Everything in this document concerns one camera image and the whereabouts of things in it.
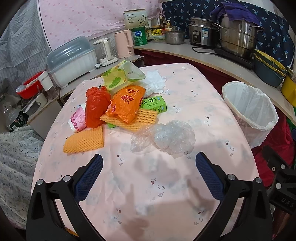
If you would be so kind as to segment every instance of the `power cord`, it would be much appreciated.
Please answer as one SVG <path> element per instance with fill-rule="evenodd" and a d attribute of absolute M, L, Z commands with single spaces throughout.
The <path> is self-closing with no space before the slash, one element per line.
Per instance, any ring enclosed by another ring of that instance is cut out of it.
<path fill-rule="evenodd" d="M 214 54 L 214 55 L 217 55 L 216 53 L 210 53 L 210 52 L 199 52 L 199 51 L 196 51 L 195 49 L 200 49 L 199 47 L 192 47 L 192 50 L 196 53 L 205 53 L 205 54 Z"/>

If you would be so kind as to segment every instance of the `blue patterned curtain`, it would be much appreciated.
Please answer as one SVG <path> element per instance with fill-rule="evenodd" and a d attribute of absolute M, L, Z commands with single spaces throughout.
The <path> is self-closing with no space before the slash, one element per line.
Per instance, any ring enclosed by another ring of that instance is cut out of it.
<path fill-rule="evenodd" d="M 260 26 L 264 28 L 263 32 L 258 33 L 256 49 L 267 53 L 284 66 L 290 66 L 295 46 L 288 34 L 289 24 L 285 18 L 264 8 L 236 0 L 173 0 L 162 3 L 162 6 L 165 18 L 171 20 L 171 24 L 176 25 L 179 30 L 183 30 L 185 38 L 189 39 L 190 18 L 211 19 L 210 12 L 217 8 L 220 2 L 239 3 L 255 14 Z"/>

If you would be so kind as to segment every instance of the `pot handle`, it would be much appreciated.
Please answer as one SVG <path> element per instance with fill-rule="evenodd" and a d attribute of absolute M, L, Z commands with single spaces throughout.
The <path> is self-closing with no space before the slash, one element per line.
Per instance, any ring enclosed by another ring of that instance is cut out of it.
<path fill-rule="evenodd" d="M 227 34 L 227 29 L 225 27 L 222 27 L 221 25 L 217 24 L 217 23 L 212 23 L 212 25 L 216 26 L 219 29 L 219 32 L 221 29 L 225 30 L 225 34 Z"/>
<path fill-rule="evenodd" d="M 261 26 L 251 26 L 251 27 L 250 27 L 250 31 L 252 30 L 252 28 L 258 28 L 258 29 L 257 29 L 257 32 L 259 32 L 259 31 L 260 31 L 260 32 L 263 32 L 263 31 L 264 31 L 264 28 L 262 28 Z"/>

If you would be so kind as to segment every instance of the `stainless steel pot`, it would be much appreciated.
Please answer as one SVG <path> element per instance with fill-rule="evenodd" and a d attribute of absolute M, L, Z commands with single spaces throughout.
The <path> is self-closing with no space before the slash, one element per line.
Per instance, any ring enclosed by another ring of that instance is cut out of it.
<path fill-rule="evenodd" d="M 224 14 L 220 24 L 213 23 L 220 31 L 221 47 L 236 56 L 250 59 L 256 47 L 257 32 L 264 28 L 244 20 L 230 21 Z"/>
<path fill-rule="evenodd" d="M 218 42 L 217 31 L 213 21 L 204 18 L 191 18 L 189 24 L 189 41 L 193 45 L 215 47 Z"/>
<path fill-rule="evenodd" d="M 165 32 L 165 42 L 167 44 L 179 45 L 183 44 L 185 40 L 185 33 L 176 30 L 176 26 L 172 26 L 171 31 Z"/>

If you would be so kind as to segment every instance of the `red bowl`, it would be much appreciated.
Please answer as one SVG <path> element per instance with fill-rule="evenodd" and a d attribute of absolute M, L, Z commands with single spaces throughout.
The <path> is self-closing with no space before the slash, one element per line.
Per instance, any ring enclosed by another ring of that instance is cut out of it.
<path fill-rule="evenodd" d="M 37 79 L 38 76 L 41 75 L 43 72 L 44 71 L 38 72 L 36 75 L 34 75 L 30 79 L 28 79 L 26 82 L 24 82 L 24 85 L 27 85 L 31 81 Z M 37 80 L 34 84 L 29 86 L 28 88 L 24 89 L 21 92 L 17 92 L 17 94 L 19 94 L 23 99 L 31 99 L 33 96 L 38 94 L 37 86 L 39 87 L 39 91 L 41 92 L 43 90 L 43 87 L 42 87 L 41 83 L 39 82 L 39 80 Z"/>

